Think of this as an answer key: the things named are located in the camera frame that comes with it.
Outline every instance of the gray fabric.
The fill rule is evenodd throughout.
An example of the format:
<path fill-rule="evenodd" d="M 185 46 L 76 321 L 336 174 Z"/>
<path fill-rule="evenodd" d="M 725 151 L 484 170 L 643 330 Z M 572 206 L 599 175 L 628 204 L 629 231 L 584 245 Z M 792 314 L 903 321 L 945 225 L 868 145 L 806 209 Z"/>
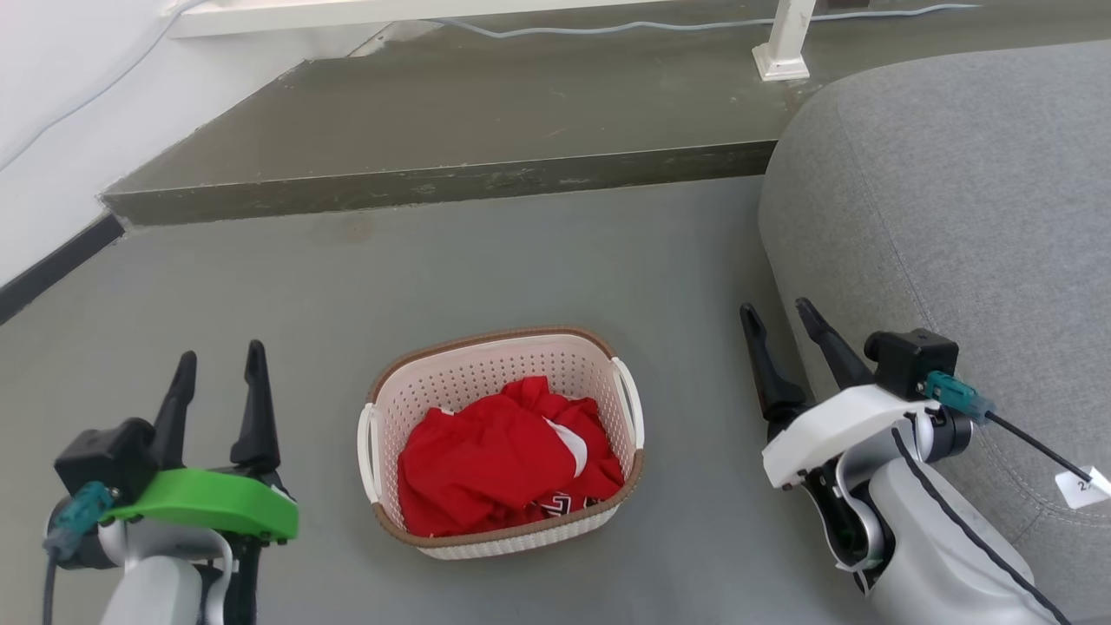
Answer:
<path fill-rule="evenodd" d="M 855 347 L 923 326 L 1000 414 L 1111 473 L 1111 42 L 868 71 L 792 121 L 761 234 L 784 303 Z M 792 324 L 820 399 L 835 387 Z M 1070 511 L 1049 460 L 995 427 L 939 467 L 1075 619 L 1111 614 L 1111 503 Z"/>

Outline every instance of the label tag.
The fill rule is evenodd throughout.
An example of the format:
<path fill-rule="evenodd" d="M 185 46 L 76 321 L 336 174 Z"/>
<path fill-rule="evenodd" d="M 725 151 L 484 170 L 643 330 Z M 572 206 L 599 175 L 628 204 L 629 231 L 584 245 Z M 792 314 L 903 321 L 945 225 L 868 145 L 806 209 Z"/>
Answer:
<path fill-rule="evenodd" d="M 1095 471 L 1094 467 L 1081 468 L 1084 473 L 1092 476 L 1093 483 L 1100 480 L 1107 480 L 1102 474 L 1100 474 L 1100 472 Z M 1084 506 L 1111 500 L 1111 496 L 1097 488 L 1095 484 L 1085 484 L 1083 480 L 1080 480 L 1073 475 L 1072 472 L 1068 471 L 1057 474 L 1057 487 L 1060 488 L 1061 494 L 1064 495 L 1064 503 L 1069 504 L 1069 507 L 1072 510 L 1082 508 Z"/>

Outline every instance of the black cable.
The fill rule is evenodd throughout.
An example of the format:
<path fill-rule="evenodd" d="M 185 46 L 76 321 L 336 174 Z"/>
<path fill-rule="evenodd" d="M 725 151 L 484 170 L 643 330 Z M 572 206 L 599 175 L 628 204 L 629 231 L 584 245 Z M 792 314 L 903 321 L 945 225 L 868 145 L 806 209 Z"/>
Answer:
<path fill-rule="evenodd" d="M 1047 456 L 1049 456 L 1050 460 L 1052 460 L 1054 463 L 1057 463 L 1057 464 L 1061 465 L 1062 467 L 1069 470 L 1070 472 L 1073 473 L 1073 475 L 1075 475 L 1080 480 L 1083 480 L 1085 483 L 1091 484 L 1092 476 L 1090 476 L 1087 473 L 1080 471 L 1080 467 L 1078 467 L 1077 465 L 1074 465 L 1074 464 L 1070 463 L 1069 461 L 1064 460 L 1063 457 L 1061 457 L 1060 454 L 1058 454 L 1057 452 L 1053 452 L 1052 450 L 1050 450 L 1049 447 L 1047 447 L 1044 444 L 1042 444 L 1041 441 L 1038 441 L 1033 436 L 1030 436 L 1029 434 L 1022 432 L 1014 424 L 1008 422 L 1007 420 L 1004 420 L 1003 417 L 997 415 L 995 413 L 992 413 L 991 411 L 988 411 L 987 413 L 984 413 L 983 416 L 987 417 L 989 421 L 995 422 L 997 424 L 1003 426 L 1003 430 L 1005 430 L 1007 432 L 1010 432 L 1014 436 L 1018 436 L 1022 441 L 1025 441 L 1034 450 L 1038 450 L 1042 454 L 1045 454 Z"/>
<path fill-rule="evenodd" d="M 964 535 L 969 537 L 969 541 L 972 541 L 973 545 L 980 547 L 980 550 L 982 550 L 983 553 L 988 554 L 988 557 L 991 560 L 991 562 L 995 563 L 995 566 L 1005 571 L 1007 574 L 1011 576 L 1011 579 L 1014 579 L 1014 583 L 1021 586 L 1023 591 L 1030 593 L 1034 597 L 1034 599 L 1037 599 L 1038 603 L 1042 605 L 1042 607 L 1052 613 L 1053 617 L 1057 618 L 1058 623 L 1060 623 L 1061 625 L 1072 625 L 1069 622 L 1069 619 L 1065 618 L 1063 614 L 1061 614 L 1061 611 L 1058 609 L 1055 605 L 1053 605 L 1053 602 L 1049 601 L 1049 598 L 1045 597 L 1045 595 L 1041 594 L 1041 591 L 1034 588 L 1033 584 L 1027 582 L 1025 577 L 1020 575 L 1018 571 L 1014 571 L 1014 567 L 1008 564 L 1007 561 L 1003 560 L 999 554 L 997 554 L 994 550 L 988 546 L 988 543 L 983 542 L 983 538 L 977 535 L 977 533 L 973 532 L 972 528 L 969 527 L 967 523 L 964 523 L 964 520 L 961 518 L 961 516 L 957 514 L 957 511 L 954 511 L 952 506 L 949 505 L 949 502 L 947 502 L 945 498 L 941 496 L 941 493 L 939 493 L 938 490 L 933 486 L 933 484 L 930 482 L 930 478 L 928 478 L 925 474 L 922 473 L 921 467 L 919 467 L 914 458 L 911 457 L 910 452 L 907 451 L 907 445 L 904 445 L 902 442 L 902 436 L 899 435 L 899 431 L 895 429 L 891 429 L 891 436 L 893 436 L 895 440 L 895 447 L 899 448 L 899 455 L 901 455 L 903 460 L 907 461 L 907 466 L 910 468 L 910 472 L 914 474 L 914 477 L 918 478 L 919 483 L 922 484 L 922 488 L 925 490 L 927 494 L 929 494 L 930 497 L 932 497 L 933 501 L 937 502 L 939 506 L 941 506 L 941 511 L 945 513 L 945 516 L 948 516 L 950 521 L 955 523 L 957 526 L 964 532 Z"/>
<path fill-rule="evenodd" d="M 42 584 L 42 625 L 54 621 L 54 574 L 58 573 L 58 548 L 47 552 L 47 581 Z"/>

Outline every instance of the white cable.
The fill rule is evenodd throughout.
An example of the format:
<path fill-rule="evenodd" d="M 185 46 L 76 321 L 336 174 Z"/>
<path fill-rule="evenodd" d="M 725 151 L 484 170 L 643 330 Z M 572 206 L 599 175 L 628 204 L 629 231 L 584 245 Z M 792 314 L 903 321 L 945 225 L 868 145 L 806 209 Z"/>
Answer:
<path fill-rule="evenodd" d="M 852 20 L 860 18 L 913 18 L 925 13 L 932 13 L 933 11 L 943 11 L 947 9 L 975 9 L 978 7 L 980 7 L 980 4 L 934 4 L 933 7 L 927 7 L 924 9 L 914 9 L 907 11 L 858 11 L 854 13 L 831 13 L 827 16 L 815 16 L 811 18 L 810 21 L 824 22 L 824 21 L 835 21 L 835 20 Z M 510 37 L 521 37 L 522 34 L 611 34 L 613 32 L 621 32 L 634 28 L 655 28 L 659 30 L 675 30 L 680 32 L 691 32 L 698 30 L 713 30 L 718 28 L 737 28 L 742 26 L 771 24 L 775 22 L 775 20 L 771 18 L 763 18 L 758 20 L 744 20 L 738 22 L 713 22 L 713 23 L 697 23 L 697 24 L 630 22 L 621 26 L 611 26 L 608 28 L 522 28 L 521 30 L 494 32 L 492 30 L 487 30 L 484 28 L 469 24 L 467 22 L 461 22 L 459 20 L 451 18 L 430 20 L 430 21 L 459 27 L 464 30 L 476 32 L 478 34 L 491 37 L 493 39 L 509 39 Z"/>
<path fill-rule="evenodd" d="M 71 114 L 76 113 L 77 111 L 83 109 L 87 104 L 89 104 L 89 102 L 91 102 L 91 101 L 96 100 L 97 98 L 103 95 L 106 91 L 108 91 L 109 89 L 111 89 L 124 75 L 127 75 L 128 73 L 130 73 L 131 70 L 133 70 L 139 63 L 141 63 L 143 61 L 143 59 L 147 58 L 148 54 L 150 54 L 151 50 L 153 50 L 154 47 L 158 46 L 158 42 L 161 41 L 163 37 L 166 37 L 167 31 L 170 30 L 170 27 L 173 26 L 173 22 L 178 21 L 178 18 L 181 17 L 181 13 L 184 13 L 186 11 L 188 11 L 189 9 L 192 9 L 193 7 L 197 7 L 199 4 L 203 4 L 207 1 L 208 0 L 186 0 L 186 2 L 182 2 L 181 4 L 174 7 L 170 11 L 170 14 L 167 16 L 166 23 L 162 26 L 162 29 L 159 30 L 158 34 L 153 39 L 151 39 L 150 44 L 147 46 L 147 48 L 144 48 L 141 53 L 139 53 L 134 59 L 132 59 L 131 61 L 129 61 L 124 65 L 124 68 L 123 68 L 122 71 L 117 72 L 114 75 L 109 74 L 108 80 L 106 80 L 104 83 L 101 84 L 100 87 L 98 87 L 94 90 L 92 90 L 89 95 L 87 95 L 84 99 L 81 100 L 81 103 L 77 104 L 76 107 L 71 107 L 71 108 L 67 109 L 64 112 L 56 115 L 52 120 L 48 121 L 47 123 L 43 123 L 42 125 L 40 125 L 39 128 L 37 128 L 33 132 L 31 132 L 27 137 L 27 139 L 24 139 L 23 141 L 17 143 L 17 145 L 16 145 L 14 149 L 9 150 L 6 155 L 3 155 L 2 158 L 0 158 L 0 171 L 3 171 L 4 169 L 7 169 L 9 164 L 11 164 L 12 162 L 14 162 L 17 158 L 19 158 L 20 155 L 22 155 L 23 152 L 26 152 L 28 150 L 28 148 L 30 148 L 36 141 L 39 140 L 39 137 L 42 137 L 43 132 L 46 132 L 47 130 L 50 130 L 58 122 L 62 121 L 67 117 L 69 117 Z"/>

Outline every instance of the laundry basket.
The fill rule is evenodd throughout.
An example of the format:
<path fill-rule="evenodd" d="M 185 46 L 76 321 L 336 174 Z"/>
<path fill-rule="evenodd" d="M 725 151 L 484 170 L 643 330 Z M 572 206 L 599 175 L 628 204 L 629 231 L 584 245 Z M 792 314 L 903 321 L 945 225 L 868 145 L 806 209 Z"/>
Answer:
<path fill-rule="evenodd" d="M 458 412 L 526 376 L 548 376 L 553 393 L 593 397 L 625 484 L 579 512 L 464 536 L 406 531 L 398 503 L 398 456 L 429 409 Z M 531 329 L 447 343 L 407 356 L 382 374 L 359 417 L 359 472 L 379 523 L 394 538 L 440 560 L 542 547 L 601 527 L 632 493 L 643 465 L 644 423 L 629 370 L 601 339 L 569 327 Z"/>

